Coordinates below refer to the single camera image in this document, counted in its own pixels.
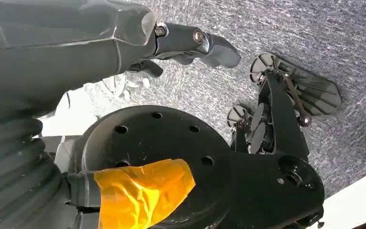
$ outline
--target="screw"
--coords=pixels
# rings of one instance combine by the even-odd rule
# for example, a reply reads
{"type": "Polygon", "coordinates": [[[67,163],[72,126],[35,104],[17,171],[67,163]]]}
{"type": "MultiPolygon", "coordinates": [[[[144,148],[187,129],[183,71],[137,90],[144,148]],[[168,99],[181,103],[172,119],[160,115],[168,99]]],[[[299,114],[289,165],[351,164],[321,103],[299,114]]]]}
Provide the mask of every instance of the screw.
{"type": "Polygon", "coordinates": [[[166,34],[165,28],[162,26],[158,26],[155,28],[155,35],[157,37],[163,37],[166,34]]]}
{"type": "Polygon", "coordinates": [[[203,43],[203,32],[199,29],[193,31],[193,39],[197,44],[203,43]]]}
{"type": "Polygon", "coordinates": [[[257,77],[257,79],[259,80],[259,81],[264,81],[265,80],[265,76],[263,75],[263,73],[259,73],[259,75],[258,75],[258,77],[257,77]]]}

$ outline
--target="caster wheel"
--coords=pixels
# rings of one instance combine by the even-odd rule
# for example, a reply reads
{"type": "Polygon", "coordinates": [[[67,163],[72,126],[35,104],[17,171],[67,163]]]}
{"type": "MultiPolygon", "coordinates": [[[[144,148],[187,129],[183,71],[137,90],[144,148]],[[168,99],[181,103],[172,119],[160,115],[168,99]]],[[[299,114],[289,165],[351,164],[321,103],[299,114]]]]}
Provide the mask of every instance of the caster wheel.
{"type": "Polygon", "coordinates": [[[260,54],[254,61],[250,68],[250,80],[253,83],[260,83],[264,81],[263,72],[267,68],[274,68],[274,58],[276,56],[271,53],[260,54]]]}
{"type": "Polygon", "coordinates": [[[250,108],[243,105],[234,106],[228,113],[227,124],[229,127],[233,127],[236,123],[247,119],[249,122],[252,121],[253,112],[250,108]]]}

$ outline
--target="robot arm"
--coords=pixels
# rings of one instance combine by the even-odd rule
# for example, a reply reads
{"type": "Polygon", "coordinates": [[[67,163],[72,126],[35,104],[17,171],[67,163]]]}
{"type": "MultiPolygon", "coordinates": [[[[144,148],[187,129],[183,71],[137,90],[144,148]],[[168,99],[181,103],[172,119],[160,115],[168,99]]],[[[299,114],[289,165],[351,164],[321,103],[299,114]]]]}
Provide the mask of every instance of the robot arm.
{"type": "Polygon", "coordinates": [[[0,228],[75,226],[69,183],[31,138],[42,129],[34,117],[64,92],[124,71],[159,76],[151,59],[240,61],[223,38],[174,24],[162,34],[155,23],[147,8],[118,1],[0,1],[0,228]]]}

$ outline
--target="white wall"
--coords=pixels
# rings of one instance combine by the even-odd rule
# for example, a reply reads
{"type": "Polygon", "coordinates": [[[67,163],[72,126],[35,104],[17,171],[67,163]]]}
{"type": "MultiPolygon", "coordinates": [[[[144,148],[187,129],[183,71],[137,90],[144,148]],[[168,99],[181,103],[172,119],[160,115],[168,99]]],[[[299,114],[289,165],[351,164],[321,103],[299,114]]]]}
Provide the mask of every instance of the white wall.
{"type": "Polygon", "coordinates": [[[323,206],[322,229],[352,229],[366,223],[366,177],[325,200],[323,206]]]}

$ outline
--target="yellow tape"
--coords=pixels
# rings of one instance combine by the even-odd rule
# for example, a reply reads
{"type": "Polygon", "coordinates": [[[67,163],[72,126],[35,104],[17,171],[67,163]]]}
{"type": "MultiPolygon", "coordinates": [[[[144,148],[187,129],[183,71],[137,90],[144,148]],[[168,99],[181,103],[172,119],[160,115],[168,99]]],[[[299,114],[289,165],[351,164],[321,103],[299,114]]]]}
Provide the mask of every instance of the yellow tape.
{"type": "Polygon", "coordinates": [[[181,159],[97,171],[99,229],[147,229],[168,217],[195,186],[181,159]]]}

